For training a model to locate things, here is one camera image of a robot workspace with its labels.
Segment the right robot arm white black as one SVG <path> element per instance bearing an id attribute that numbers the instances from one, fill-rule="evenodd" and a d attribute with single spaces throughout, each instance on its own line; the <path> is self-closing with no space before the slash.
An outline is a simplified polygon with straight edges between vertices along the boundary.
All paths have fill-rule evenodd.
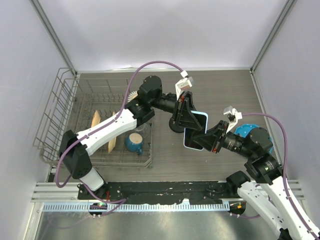
<path id="1" fill-rule="evenodd" d="M 237 120 L 220 121 L 205 133 L 192 133 L 190 140 L 207 151 L 221 148 L 247 159 L 246 173 L 238 171 L 227 177 L 226 193 L 244 199 L 274 231 L 280 240 L 318 240 L 320 230 L 310 220 L 288 187 L 285 169 L 270 154 L 273 143 L 267 130 L 254 127 L 246 136 L 231 129 Z"/>

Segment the black phone stand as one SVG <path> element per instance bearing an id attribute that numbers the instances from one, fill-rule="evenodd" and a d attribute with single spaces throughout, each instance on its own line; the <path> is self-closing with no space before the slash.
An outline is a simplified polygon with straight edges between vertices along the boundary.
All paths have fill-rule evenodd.
<path id="1" fill-rule="evenodd" d="M 180 122 L 178 120 L 174 120 L 173 118 L 169 119 L 169 128 L 174 133 L 178 133 L 178 134 L 182 134 L 185 131 L 185 128 L 180 125 Z"/>

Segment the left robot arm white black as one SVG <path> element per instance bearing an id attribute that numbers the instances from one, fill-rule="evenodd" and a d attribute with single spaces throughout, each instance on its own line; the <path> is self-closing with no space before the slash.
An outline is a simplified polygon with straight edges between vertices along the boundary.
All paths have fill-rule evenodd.
<path id="1" fill-rule="evenodd" d="M 177 128 L 206 131 L 207 123 L 201 123 L 193 113 L 192 93 L 164 94 L 161 79 L 151 75 L 143 80 L 137 96 L 124 101 L 115 115 L 77 133 L 66 131 L 59 147 L 58 164 L 64 164 L 70 177 L 79 179 L 93 198 L 102 199 L 108 184 L 93 167 L 90 156 L 110 140 L 148 122 L 155 116 L 154 109 L 171 113 L 171 123 Z"/>

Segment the phone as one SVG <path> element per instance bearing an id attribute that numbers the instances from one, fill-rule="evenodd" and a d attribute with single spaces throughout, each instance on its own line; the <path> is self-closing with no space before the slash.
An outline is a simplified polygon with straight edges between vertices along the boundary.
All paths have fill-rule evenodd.
<path id="1" fill-rule="evenodd" d="M 202 127 L 202 130 L 194 130 L 191 128 L 185 128 L 184 129 L 184 137 L 183 137 L 183 145 L 185 148 L 196 150 L 196 151 L 203 151 L 204 148 L 193 141 L 191 138 L 205 134 L 207 132 L 208 127 L 208 114 L 205 112 L 195 111 L 192 110 L 191 113 L 195 116 L 197 121 L 199 122 L 200 126 Z"/>

